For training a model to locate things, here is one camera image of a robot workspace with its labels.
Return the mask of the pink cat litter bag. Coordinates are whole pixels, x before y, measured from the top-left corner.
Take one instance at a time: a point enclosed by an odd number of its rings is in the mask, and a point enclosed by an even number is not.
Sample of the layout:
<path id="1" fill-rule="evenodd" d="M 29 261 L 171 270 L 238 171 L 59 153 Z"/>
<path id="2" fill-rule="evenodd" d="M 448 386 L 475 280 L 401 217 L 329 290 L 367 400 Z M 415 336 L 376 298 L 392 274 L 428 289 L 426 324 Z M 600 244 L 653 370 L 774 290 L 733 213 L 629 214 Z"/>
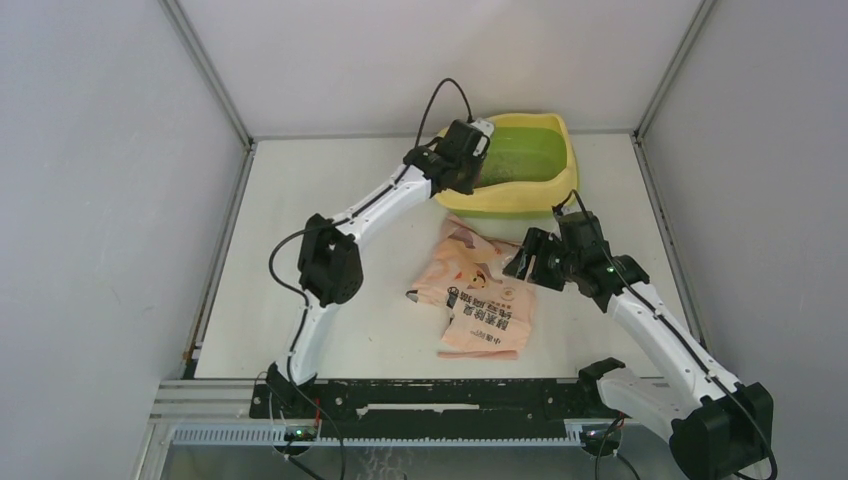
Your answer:
<path id="1" fill-rule="evenodd" d="M 536 289 L 503 273 L 518 246 L 480 235 L 450 214 L 423 273 L 406 296 L 446 311 L 441 336 L 445 360 L 514 361 L 527 345 L 537 306 Z"/>

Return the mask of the green cat litter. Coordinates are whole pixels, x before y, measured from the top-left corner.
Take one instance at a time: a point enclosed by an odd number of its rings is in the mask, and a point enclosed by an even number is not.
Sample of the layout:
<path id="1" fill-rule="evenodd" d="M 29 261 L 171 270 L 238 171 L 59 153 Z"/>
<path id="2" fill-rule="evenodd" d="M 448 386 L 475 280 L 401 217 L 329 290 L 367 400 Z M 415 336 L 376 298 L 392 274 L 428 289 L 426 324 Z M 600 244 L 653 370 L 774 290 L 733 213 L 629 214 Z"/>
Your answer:
<path id="1" fill-rule="evenodd" d="M 510 182 L 545 182 L 567 166 L 567 153 L 558 144 L 494 144 L 488 151 L 478 187 Z"/>

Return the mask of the yellow green litter box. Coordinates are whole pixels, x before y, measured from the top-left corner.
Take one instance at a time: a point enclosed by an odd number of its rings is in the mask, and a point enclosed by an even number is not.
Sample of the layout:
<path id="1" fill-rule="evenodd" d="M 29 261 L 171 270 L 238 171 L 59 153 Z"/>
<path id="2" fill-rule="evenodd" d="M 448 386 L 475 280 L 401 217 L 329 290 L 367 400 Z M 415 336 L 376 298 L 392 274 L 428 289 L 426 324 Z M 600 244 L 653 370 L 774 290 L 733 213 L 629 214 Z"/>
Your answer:
<path id="1" fill-rule="evenodd" d="M 545 217 L 580 188 L 580 174 L 564 119 L 556 113 L 504 113 L 471 195 L 446 190 L 435 196 L 458 216 L 498 219 Z"/>

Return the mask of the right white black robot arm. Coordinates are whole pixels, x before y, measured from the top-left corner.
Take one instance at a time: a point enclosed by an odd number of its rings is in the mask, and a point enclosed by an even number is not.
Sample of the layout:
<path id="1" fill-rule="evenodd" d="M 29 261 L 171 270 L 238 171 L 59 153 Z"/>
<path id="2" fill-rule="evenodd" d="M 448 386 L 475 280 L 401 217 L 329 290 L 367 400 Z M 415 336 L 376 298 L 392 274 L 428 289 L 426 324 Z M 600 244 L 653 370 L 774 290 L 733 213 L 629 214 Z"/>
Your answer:
<path id="1" fill-rule="evenodd" d="M 778 475 L 771 447 L 774 401 L 760 383 L 743 384 L 665 306 L 649 274 L 614 255 L 591 212 L 557 219 L 559 231 L 527 230 L 506 276 L 561 291 L 568 283 L 639 345 L 665 381 L 658 387 L 613 357 L 578 373 L 578 402 L 592 416 L 610 409 L 664 440 L 689 479 L 744 478 L 761 461 Z"/>

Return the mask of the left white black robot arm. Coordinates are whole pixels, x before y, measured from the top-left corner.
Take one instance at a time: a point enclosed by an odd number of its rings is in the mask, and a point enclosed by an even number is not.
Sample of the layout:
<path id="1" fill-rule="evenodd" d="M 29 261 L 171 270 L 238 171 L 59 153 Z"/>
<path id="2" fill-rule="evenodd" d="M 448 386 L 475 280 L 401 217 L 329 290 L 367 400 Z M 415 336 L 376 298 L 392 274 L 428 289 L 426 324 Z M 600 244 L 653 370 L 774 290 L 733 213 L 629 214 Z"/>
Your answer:
<path id="1" fill-rule="evenodd" d="M 311 407 L 307 384 L 317 376 L 332 318 L 363 284 L 364 247 L 383 227 L 445 190 L 472 194 L 494 131 L 483 118 L 453 121 L 444 135 L 410 149 L 392 175 L 361 201 L 334 216 L 314 214 L 272 249 L 277 255 L 287 243 L 302 240 L 298 283 L 282 285 L 303 299 L 301 318 L 266 377 L 274 404 L 286 415 L 298 417 Z"/>

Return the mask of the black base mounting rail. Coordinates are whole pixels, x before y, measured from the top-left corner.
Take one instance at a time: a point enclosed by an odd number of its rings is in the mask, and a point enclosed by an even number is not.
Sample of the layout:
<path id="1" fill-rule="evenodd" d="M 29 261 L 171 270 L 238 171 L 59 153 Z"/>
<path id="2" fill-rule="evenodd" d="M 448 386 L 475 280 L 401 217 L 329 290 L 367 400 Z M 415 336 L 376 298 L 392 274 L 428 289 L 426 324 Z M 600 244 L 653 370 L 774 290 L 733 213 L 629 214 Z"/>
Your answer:
<path id="1" fill-rule="evenodd" d="M 328 439 L 394 442 L 564 439 L 571 421 L 618 415 L 570 379 L 313 380 L 304 391 L 308 400 L 287 404 L 261 380 L 249 416 L 303 420 Z"/>

